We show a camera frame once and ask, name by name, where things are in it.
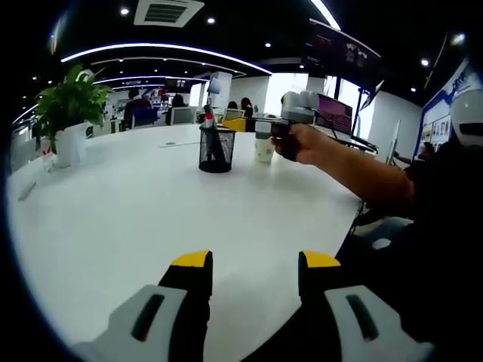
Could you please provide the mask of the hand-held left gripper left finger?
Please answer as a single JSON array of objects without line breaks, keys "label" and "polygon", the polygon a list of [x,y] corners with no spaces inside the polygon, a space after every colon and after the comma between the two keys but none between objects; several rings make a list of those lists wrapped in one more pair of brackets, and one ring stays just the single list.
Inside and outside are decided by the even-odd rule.
[{"label": "hand-held left gripper left finger", "polygon": [[108,327],[72,347],[78,361],[201,361],[210,319],[213,254],[176,258],[109,316]]}]

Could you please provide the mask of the person's right hand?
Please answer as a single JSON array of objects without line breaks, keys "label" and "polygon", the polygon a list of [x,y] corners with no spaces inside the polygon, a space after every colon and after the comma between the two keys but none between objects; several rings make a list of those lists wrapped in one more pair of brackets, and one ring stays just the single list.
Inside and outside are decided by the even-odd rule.
[{"label": "person's right hand", "polygon": [[321,143],[325,135],[307,124],[279,126],[272,133],[271,142],[275,151],[283,158],[319,166],[321,162]]}]

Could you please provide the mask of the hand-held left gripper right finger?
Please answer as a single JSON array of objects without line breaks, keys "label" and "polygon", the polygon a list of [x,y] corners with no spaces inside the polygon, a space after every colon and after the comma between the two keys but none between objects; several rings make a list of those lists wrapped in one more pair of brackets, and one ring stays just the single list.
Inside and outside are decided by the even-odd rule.
[{"label": "hand-held left gripper right finger", "polygon": [[298,290],[303,326],[325,360],[431,359],[434,345],[405,332],[398,312],[358,285],[334,257],[300,251]]}]

